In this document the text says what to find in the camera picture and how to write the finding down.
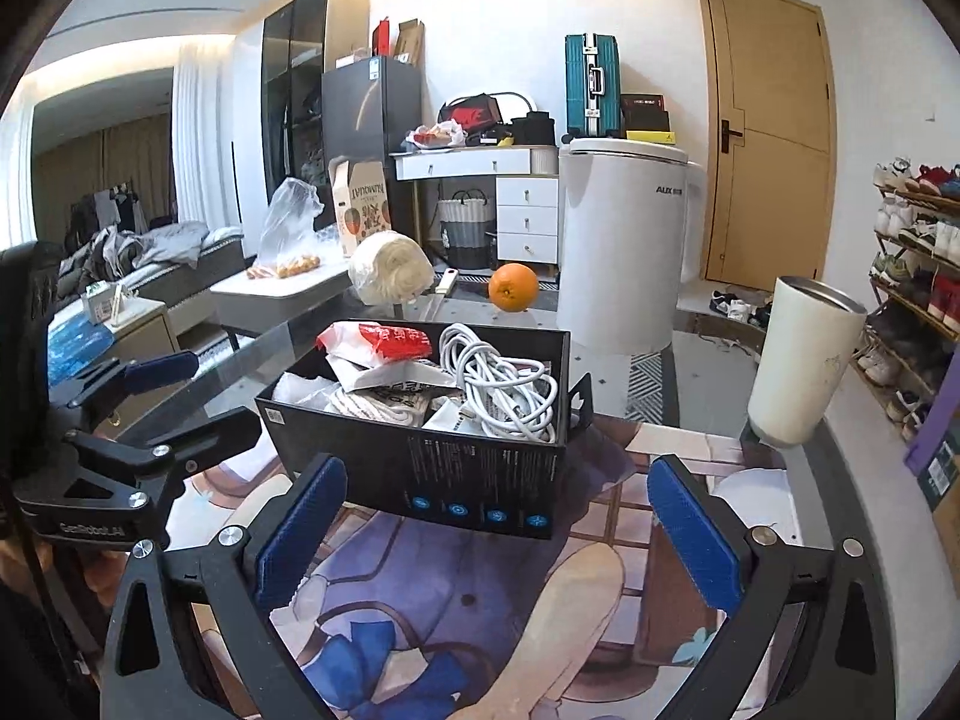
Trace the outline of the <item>left hand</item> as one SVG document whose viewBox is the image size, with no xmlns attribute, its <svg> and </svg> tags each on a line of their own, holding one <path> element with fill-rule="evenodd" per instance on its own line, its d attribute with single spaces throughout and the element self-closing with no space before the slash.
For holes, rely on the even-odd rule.
<svg viewBox="0 0 960 720">
<path fill-rule="evenodd" d="M 122 574 L 127 566 L 124 551 L 76 551 L 67 548 L 60 556 L 53 546 L 39 538 L 32 539 L 37 561 L 44 575 L 55 575 L 67 589 L 71 579 L 83 585 L 99 606 L 110 610 L 116 603 Z M 28 555 L 18 536 L 2 539 L 2 583 L 32 603 L 39 601 L 39 592 L 28 566 Z"/>
</svg>

